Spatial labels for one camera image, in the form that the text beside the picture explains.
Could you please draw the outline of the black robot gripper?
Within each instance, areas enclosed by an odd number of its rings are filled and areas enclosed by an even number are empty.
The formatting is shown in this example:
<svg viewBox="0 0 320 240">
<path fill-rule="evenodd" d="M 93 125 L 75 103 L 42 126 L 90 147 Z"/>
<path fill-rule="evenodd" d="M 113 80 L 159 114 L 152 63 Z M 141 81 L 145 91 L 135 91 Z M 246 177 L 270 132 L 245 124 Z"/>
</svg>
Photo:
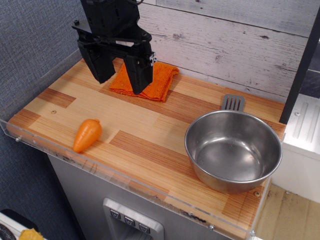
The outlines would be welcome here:
<svg viewBox="0 0 320 240">
<path fill-rule="evenodd" d="M 135 44 L 142 49 L 138 56 L 124 59 L 127 75 L 134 95 L 140 94 L 153 81 L 153 65 L 157 61 L 151 49 L 152 36 L 138 26 L 138 6 L 142 0 L 82 0 L 86 21 L 73 23 L 72 27 L 93 35 L 93 39 L 105 43 L 120 41 Z M 82 58 L 93 77 L 103 84 L 115 73 L 111 55 L 97 43 L 78 41 Z"/>
</svg>

